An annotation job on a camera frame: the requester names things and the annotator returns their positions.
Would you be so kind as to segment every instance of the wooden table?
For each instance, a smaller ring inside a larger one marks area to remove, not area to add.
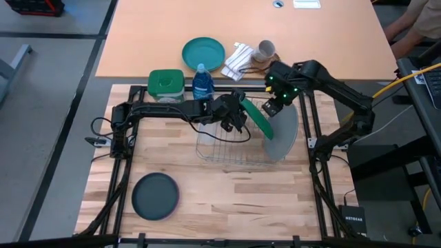
[[[315,59],[340,80],[394,79],[395,59],[370,0],[320,2],[321,9],[306,10],[294,9],[292,0],[283,8],[272,0],[120,0],[96,75],[147,77],[152,70],[180,69],[192,78],[181,51],[193,38],[212,37],[226,57],[235,42],[256,47],[268,39],[288,65]],[[223,78],[221,69],[212,75]]]
[[[130,85],[113,85],[105,111],[110,118],[112,107],[127,100]],[[248,96],[266,93],[247,93]],[[334,101],[316,93],[323,134],[339,127]],[[197,133],[179,119],[144,118],[139,125],[130,183],[121,225],[123,238],[239,239],[239,240],[320,240],[316,204],[309,172],[305,132],[299,101],[296,142],[283,162],[275,165],[235,165],[207,162],[195,152]],[[110,132],[103,123],[101,132]],[[95,156],[108,153],[97,149]],[[334,152],[346,158],[345,153]],[[92,163],[75,232],[84,230],[104,206],[114,160],[102,158]],[[337,158],[329,161],[330,177],[336,204],[353,189],[351,171]],[[180,188],[180,203],[165,220],[148,221],[137,216],[131,195],[136,182],[146,174],[163,172]],[[354,192],[348,202],[357,205]],[[115,210],[110,216],[112,230]],[[329,211],[325,208],[328,234],[332,235]]]

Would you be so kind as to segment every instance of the dish rack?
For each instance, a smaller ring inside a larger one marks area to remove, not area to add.
[[[255,97],[247,97],[260,111],[268,118],[267,113],[262,110],[262,104],[266,99]],[[199,134],[196,142],[196,154],[199,158],[206,161],[212,161],[225,164],[239,164],[239,165],[271,165],[276,162],[271,161],[266,155],[263,143],[265,142],[265,135],[257,124],[248,116],[245,125],[251,134],[251,139],[244,143],[229,143],[219,141],[215,138],[209,137],[206,134]],[[233,128],[231,132],[225,131],[221,127],[221,123],[213,123],[209,125],[199,125],[200,132],[207,132],[217,138],[226,141],[243,141],[248,138],[248,133],[245,128],[242,133]]]

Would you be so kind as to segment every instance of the electronic device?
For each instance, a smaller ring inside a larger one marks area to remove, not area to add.
[[[441,110],[441,68],[436,68],[423,74],[433,106]]]
[[[338,208],[343,218],[353,227],[353,229],[359,234],[366,236],[367,228],[365,209],[362,207],[347,205],[339,205]]]

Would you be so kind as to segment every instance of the white cloth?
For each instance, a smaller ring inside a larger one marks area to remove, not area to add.
[[[236,51],[225,61],[225,67],[220,73],[235,81],[239,81],[244,73],[239,72],[239,69],[251,60],[251,55],[254,49],[244,43],[240,44]]]

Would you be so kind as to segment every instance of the teal plate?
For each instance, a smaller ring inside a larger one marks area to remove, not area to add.
[[[225,60],[225,49],[217,40],[200,37],[192,39],[182,49],[182,58],[185,64],[196,70],[198,64],[205,65],[208,71],[219,68]]]

